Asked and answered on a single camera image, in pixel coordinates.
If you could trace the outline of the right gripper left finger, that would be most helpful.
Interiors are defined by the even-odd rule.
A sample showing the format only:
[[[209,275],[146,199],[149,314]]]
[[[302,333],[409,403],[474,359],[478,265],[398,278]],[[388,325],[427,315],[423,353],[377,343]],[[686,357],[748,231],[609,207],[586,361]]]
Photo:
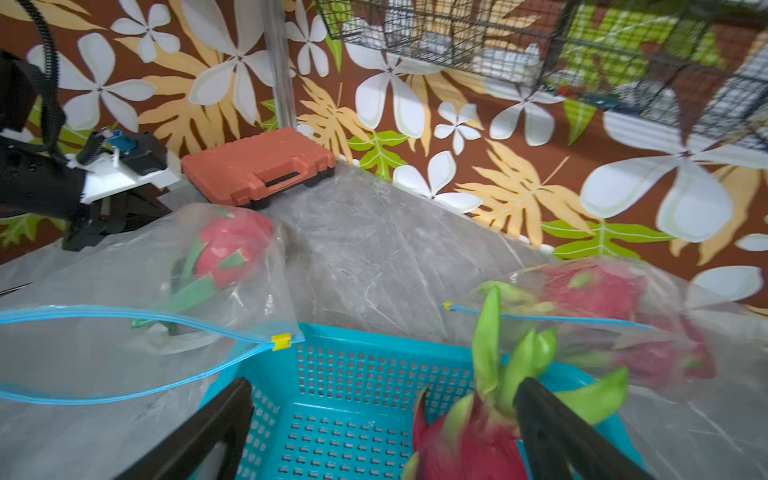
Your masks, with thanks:
[[[254,413],[252,384],[237,378],[118,475],[120,479],[233,479]]]

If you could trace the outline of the zip-top bag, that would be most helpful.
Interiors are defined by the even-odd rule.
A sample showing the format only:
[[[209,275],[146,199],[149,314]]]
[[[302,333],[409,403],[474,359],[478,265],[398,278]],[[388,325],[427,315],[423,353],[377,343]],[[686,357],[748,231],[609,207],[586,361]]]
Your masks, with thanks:
[[[257,272],[187,315],[228,336],[154,318],[168,295],[171,264],[219,205],[195,203],[1,299],[1,396],[42,405],[96,405],[137,398],[218,373],[303,340],[285,279],[285,240]]]
[[[731,301],[724,293],[715,293],[696,283],[684,281],[643,261],[617,257],[580,260],[586,259],[627,262],[634,272],[648,281],[634,320],[521,317],[505,314],[501,305],[500,340],[504,350],[511,350],[531,328],[556,331],[558,348],[555,359],[560,363],[563,363],[560,359],[564,353],[596,346],[600,340],[610,341],[613,347],[659,340],[686,341],[680,322],[685,315],[706,335],[706,345],[716,361],[717,375],[712,379],[694,379],[660,389],[634,385],[629,377],[632,386],[654,391],[669,401],[687,401],[730,382],[744,381],[755,386],[763,384],[759,365],[767,358],[765,320]],[[477,293],[480,285],[444,303],[444,309],[467,315],[479,314],[487,296]]]

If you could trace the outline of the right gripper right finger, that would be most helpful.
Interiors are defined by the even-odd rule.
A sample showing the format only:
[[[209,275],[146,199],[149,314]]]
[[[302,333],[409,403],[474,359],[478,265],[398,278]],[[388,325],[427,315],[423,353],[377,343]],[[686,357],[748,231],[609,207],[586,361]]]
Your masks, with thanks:
[[[653,479],[537,380],[521,383],[514,405],[532,479]]]

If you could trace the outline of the dragon fruit bag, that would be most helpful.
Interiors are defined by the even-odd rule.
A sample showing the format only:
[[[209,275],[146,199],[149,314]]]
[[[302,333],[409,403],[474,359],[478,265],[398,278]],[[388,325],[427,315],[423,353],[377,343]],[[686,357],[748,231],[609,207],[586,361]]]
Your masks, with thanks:
[[[171,264],[168,295],[154,304],[157,316],[139,317],[131,328],[147,329],[159,323],[173,335],[185,326],[228,336],[229,328],[208,325],[187,314],[253,277],[256,263],[265,259],[276,240],[276,223],[268,217],[216,206],[213,218]]]
[[[486,281],[477,293],[498,289],[507,315],[631,322],[647,286],[644,276],[627,262],[586,259],[519,271],[508,280]]]
[[[690,317],[683,315],[680,322],[686,341],[659,340],[613,347],[610,341],[600,340],[596,346],[564,353],[560,361],[593,372],[626,367],[632,384],[653,389],[714,378],[717,366],[706,345],[706,335]]]
[[[413,453],[403,478],[532,479],[514,399],[525,379],[540,382],[554,360],[558,338],[554,330],[530,329],[503,363],[500,333],[501,295],[494,288],[472,339],[475,390],[434,422],[427,419],[426,396],[419,396]],[[622,367],[581,388],[552,393],[594,428],[623,406],[628,392],[629,372]]]

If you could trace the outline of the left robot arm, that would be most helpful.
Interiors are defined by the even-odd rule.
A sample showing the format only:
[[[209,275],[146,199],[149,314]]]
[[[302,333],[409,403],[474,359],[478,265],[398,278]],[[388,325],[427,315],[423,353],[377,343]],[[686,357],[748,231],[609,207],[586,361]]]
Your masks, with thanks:
[[[1,54],[1,126],[21,130],[41,103],[42,142],[1,140],[1,204],[65,222],[63,247],[79,251],[104,237],[133,231],[168,214],[142,186],[161,189],[181,178],[179,158],[151,133],[103,128],[88,133],[82,150],[59,147],[65,112],[57,99],[59,60],[49,26],[29,1],[21,4],[43,40],[45,65]]]

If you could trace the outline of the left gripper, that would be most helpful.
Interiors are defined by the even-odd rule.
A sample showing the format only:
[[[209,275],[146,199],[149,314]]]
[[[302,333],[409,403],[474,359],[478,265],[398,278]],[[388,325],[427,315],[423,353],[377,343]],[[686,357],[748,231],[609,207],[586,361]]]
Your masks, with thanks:
[[[79,252],[98,245],[107,236],[138,230],[171,213],[152,194],[151,187],[140,186],[96,200],[89,205],[78,200],[72,180],[60,180],[59,188],[71,207],[67,208],[67,230],[62,247]]]

